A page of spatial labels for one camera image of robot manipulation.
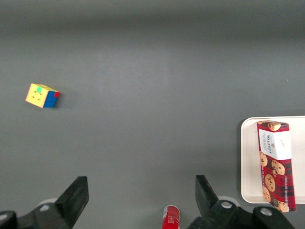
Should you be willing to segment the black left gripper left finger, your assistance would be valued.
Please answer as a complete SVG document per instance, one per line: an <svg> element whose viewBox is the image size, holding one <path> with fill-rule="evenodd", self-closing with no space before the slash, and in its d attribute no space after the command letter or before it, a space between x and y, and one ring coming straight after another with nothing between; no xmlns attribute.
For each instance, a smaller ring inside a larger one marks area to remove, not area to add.
<svg viewBox="0 0 305 229"><path fill-rule="evenodd" d="M72 229L89 201L88 179L77 177L58 197L42 201L18 217L15 211L0 212L2 229Z"/></svg>

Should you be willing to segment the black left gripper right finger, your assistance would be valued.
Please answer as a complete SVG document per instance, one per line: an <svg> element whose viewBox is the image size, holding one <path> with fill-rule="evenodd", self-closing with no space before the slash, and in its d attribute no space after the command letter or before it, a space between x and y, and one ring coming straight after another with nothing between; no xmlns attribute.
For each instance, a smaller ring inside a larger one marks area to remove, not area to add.
<svg viewBox="0 0 305 229"><path fill-rule="evenodd" d="M292 229L277 209L258 206L247 212L230 200L220 200L204 175L195 177L195 198L201 216L190 229Z"/></svg>

